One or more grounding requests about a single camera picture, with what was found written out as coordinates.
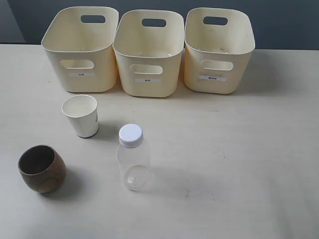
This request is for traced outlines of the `clear plastic bottle white cap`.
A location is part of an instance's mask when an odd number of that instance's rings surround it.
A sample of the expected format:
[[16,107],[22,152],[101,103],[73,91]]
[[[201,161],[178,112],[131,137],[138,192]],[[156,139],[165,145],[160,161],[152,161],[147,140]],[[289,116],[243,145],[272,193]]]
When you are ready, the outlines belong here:
[[119,130],[116,149],[121,181],[132,191],[141,191],[151,182],[151,153],[142,128],[129,123]]

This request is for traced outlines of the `white paper cup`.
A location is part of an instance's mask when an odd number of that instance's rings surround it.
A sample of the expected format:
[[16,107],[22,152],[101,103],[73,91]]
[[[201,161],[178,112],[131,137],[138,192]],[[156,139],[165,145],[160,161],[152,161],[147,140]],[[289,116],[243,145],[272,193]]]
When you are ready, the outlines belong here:
[[64,101],[62,112],[81,138],[94,136],[98,129],[98,103],[90,95],[75,95]]

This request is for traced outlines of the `brown wooden cup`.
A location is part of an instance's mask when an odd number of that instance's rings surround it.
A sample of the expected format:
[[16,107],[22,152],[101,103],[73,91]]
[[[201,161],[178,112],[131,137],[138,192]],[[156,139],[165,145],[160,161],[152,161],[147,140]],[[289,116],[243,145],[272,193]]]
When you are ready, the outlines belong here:
[[26,185],[37,193],[57,190],[66,178],[66,165],[54,148],[36,145],[25,151],[18,161],[18,169]]

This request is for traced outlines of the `middle cream plastic bin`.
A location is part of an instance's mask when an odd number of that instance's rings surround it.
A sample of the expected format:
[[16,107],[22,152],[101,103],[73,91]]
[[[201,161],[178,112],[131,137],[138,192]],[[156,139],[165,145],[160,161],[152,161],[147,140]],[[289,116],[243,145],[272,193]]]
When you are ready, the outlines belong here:
[[136,9],[123,14],[113,49],[123,90],[136,97],[168,97],[176,88],[184,20],[174,11]]

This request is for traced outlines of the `cream plastic bin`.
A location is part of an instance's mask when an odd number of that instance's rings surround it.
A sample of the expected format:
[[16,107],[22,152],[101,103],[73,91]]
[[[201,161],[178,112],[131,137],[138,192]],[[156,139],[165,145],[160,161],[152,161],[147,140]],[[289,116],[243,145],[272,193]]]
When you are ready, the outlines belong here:
[[176,88],[184,20],[174,11],[136,9],[123,14],[113,49],[123,90],[136,97],[168,97]]
[[186,17],[184,83],[196,92],[230,94],[238,88],[255,38],[248,15],[199,7]]
[[118,11],[106,6],[73,6],[55,16],[41,45],[66,91],[99,93],[114,87],[118,21]]

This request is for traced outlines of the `right cream plastic bin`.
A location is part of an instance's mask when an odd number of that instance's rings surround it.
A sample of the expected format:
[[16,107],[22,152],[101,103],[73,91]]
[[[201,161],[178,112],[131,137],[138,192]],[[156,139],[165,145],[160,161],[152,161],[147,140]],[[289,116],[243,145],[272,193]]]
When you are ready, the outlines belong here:
[[196,92],[230,94],[238,88],[255,38],[248,15],[199,7],[186,17],[184,83]]

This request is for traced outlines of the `left cream plastic bin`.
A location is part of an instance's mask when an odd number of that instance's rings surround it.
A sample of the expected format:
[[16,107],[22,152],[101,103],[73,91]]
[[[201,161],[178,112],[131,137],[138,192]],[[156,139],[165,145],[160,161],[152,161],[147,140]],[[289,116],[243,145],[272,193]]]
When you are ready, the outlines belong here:
[[99,93],[114,87],[118,21],[118,11],[106,6],[73,6],[55,16],[41,45],[66,91]]

